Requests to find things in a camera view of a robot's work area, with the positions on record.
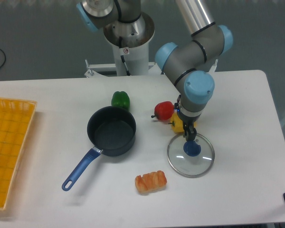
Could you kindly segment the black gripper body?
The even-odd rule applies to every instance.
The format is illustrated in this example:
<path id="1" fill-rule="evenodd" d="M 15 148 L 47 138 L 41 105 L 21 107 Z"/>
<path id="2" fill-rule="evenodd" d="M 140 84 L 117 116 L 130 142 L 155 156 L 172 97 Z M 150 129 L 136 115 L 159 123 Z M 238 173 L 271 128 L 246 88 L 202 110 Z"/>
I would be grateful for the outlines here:
<path id="1" fill-rule="evenodd" d="M 181 104 L 181 95 L 178 96 L 177 101 L 174 103 L 174 110 L 184 123 L 194 123 L 201 115 L 201 111 L 192 112 L 185 109 Z"/>

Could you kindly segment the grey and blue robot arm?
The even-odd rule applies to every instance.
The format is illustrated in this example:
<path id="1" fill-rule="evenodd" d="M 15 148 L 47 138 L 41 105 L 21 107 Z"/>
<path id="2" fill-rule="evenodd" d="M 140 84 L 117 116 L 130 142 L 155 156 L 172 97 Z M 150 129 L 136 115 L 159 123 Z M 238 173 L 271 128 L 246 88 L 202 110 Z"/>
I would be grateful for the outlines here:
<path id="1" fill-rule="evenodd" d="M 231 31 L 217 25 L 202 0 L 178 0 L 177 7 L 191 34 L 191 41 L 179 47 L 163 45 L 155 62 L 179 91 L 175 104 L 182 120 L 184 136 L 193 141 L 197 135 L 194 122 L 200 117 L 214 90 L 210 74 L 197 67 L 228 51 L 233 45 Z M 149 70 L 149 42 L 154 36 L 154 22 L 141 9 L 139 0 L 83 0 L 77 10 L 87 28 L 100 29 L 111 45 L 118 76 L 145 75 Z"/>

